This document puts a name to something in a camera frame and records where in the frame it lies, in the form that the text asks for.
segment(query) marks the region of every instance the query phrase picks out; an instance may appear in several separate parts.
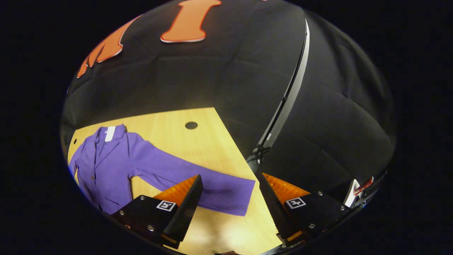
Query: purple jacket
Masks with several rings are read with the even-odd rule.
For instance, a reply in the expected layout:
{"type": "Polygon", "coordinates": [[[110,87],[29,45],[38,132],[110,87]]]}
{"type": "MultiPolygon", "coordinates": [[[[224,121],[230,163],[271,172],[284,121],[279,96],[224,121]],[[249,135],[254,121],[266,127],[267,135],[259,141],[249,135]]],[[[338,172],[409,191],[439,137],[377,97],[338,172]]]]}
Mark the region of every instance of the purple jacket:
{"type": "Polygon", "coordinates": [[[105,142],[107,127],[87,137],[69,163],[72,176],[78,168],[79,186],[91,203],[113,214],[132,201],[130,179],[166,190],[197,174],[203,181],[199,206],[245,216],[254,180],[216,172],[159,150],[137,133],[116,126],[111,141],[105,142]]]}

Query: orange cutout letter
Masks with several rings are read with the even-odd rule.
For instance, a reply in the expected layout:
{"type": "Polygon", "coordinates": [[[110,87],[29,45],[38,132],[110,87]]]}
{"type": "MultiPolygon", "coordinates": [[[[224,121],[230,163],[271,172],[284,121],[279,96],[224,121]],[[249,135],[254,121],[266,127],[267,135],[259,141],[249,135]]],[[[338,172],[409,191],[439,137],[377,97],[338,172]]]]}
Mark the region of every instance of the orange cutout letter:
{"type": "Polygon", "coordinates": [[[100,63],[113,56],[118,55],[123,49],[121,38],[123,38],[124,32],[126,32],[126,29],[130,26],[130,24],[132,24],[132,22],[134,22],[139,17],[141,17],[141,15],[124,24],[117,31],[113,32],[111,35],[105,38],[105,40],[98,44],[96,48],[94,48],[94,50],[90,53],[90,55],[85,59],[85,61],[83,61],[79,73],[77,74],[77,78],[80,78],[87,71],[88,65],[90,65],[90,67],[93,67],[96,59],[97,62],[100,63]]]}
{"type": "Polygon", "coordinates": [[[213,6],[222,4],[218,0],[188,0],[179,3],[181,10],[173,21],[170,30],[160,39],[165,43],[199,42],[206,38],[201,29],[204,17],[213,6]]]}

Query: white clothing tag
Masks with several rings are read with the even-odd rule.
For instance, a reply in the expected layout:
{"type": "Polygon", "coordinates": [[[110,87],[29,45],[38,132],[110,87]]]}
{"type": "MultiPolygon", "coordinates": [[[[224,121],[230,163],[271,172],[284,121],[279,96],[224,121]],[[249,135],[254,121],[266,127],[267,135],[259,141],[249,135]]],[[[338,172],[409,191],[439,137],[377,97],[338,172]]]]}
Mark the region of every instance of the white clothing tag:
{"type": "Polygon", "coordinates": [[[113,134],[115,133],[115,126],[107,128],[107,135],[106,135],[106,142],[110,142],[113,138],[113,134]]]}

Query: jacket sleeve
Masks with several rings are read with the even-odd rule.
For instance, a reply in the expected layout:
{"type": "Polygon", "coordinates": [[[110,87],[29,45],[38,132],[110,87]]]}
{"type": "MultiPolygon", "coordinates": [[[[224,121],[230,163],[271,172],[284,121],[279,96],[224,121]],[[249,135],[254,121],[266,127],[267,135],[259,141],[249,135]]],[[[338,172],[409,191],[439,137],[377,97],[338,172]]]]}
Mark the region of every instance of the jacket sleeve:
{"type": "Polygon", "coordinates": [[[143,140],[137,133],[127,133],[127,136],[133,176],[139,176],[163,191],[199,174],[203,182],[199,206],[245,216],[254,180],[216,172],[170,155],[143,140]]]}
{"type": "Polygon", "coordinates": [[[76,161],[80,157],[80,154],[81,154],[83,148],[85,147],[86,141],[87,141],[86,139],[85,139],[85,141],[83,141],[83,143],[76,150],[76,152],[74,153],[74,155],[71,158],[71,161],[69,162],[69,171],[71,172],[72,177],[74,177],[74,175],[76,174],[76,165],[77,165],[76,161]]]}

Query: wooden table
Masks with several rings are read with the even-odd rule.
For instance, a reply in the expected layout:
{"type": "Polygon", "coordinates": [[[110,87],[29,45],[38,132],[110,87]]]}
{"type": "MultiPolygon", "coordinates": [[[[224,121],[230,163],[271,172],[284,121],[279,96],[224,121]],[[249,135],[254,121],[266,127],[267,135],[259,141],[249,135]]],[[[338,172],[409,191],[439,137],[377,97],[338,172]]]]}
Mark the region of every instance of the wooden table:
{"type": "MultiPolygon", "coordinates": [[[[99,127],[124,124],[157,148],[191,163],[225,174],[255,180],[246,216],[234,216],[197,207],[185,239],[177,251],[188,255],[213,255],[230,250],[256,255],[281,244],[277,229],[259,189],[255,175],[239,152],[214,108],[152,113],[107,121],[75,131],[68,162],[88,136],[99,127]],[[198,127],[187,129],[185,124],[198,127]]],[[[132,177],[132,195],[155,196],[159,190],[140,177],[132,177]]]]}

